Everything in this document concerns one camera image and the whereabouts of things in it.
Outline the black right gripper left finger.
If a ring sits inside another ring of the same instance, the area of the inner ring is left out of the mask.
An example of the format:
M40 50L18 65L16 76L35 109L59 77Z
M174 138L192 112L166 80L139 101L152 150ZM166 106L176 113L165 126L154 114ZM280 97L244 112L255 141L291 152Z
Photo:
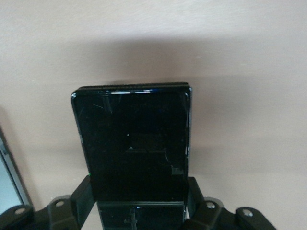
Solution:
M91 176L87 175L67 198L58 197L45 208L30 205L9 208L0 215L2 230L80 230L95 204Z

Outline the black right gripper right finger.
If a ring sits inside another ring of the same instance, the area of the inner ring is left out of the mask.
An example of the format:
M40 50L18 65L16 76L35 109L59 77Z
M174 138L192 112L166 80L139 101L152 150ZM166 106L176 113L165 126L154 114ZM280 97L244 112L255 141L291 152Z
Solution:
M186 230L274 230L273 224L257 209L239 207L232 213L219 199L204 197L196 179L188 178Z

